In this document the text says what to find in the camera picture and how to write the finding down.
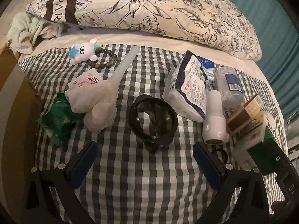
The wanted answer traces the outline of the person right hand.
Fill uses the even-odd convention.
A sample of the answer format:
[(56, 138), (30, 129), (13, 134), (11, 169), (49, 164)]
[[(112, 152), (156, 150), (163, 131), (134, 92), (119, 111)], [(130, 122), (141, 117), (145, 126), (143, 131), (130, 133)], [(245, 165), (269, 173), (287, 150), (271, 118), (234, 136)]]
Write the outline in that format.
[(273, 211), (273, 215), (278, 215), (279, 213), (281, 213), (286, 206), (287, 206), (286, 201), (274, 201), (271, 204), (271, 209)]

